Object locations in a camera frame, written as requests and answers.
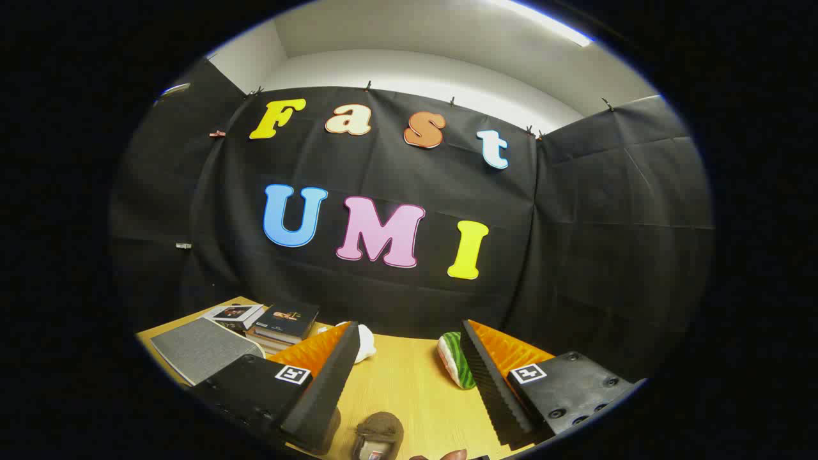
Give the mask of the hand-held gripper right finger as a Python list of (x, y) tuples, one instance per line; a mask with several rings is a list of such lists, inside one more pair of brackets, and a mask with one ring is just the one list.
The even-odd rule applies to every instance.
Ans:
[(582, 353), (552, 355), (471, 319), (459, 343), (497, 439), (512, 449), (567, 436), (642, 386)]

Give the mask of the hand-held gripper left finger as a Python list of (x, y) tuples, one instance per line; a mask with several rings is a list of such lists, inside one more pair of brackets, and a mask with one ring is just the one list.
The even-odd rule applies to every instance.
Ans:
[(322, 455), (339, 426), (339, 398), (359, 347), (359, 324), (348, 321), (272, 358), (246, 353), (190, 391), (255, 440)]

